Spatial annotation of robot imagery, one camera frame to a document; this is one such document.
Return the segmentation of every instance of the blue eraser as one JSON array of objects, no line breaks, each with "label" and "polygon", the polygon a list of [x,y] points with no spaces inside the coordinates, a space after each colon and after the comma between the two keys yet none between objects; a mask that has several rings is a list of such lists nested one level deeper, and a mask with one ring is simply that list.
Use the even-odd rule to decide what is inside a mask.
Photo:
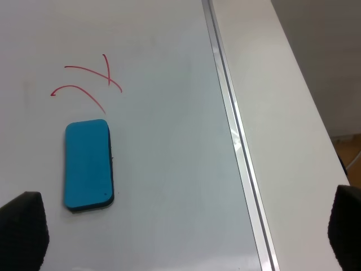
[{"label": "blue eraser", "polygon": [[105,208],[114,200],[111,138],[105,120],[65,130],[64,203],[72,212]]}]

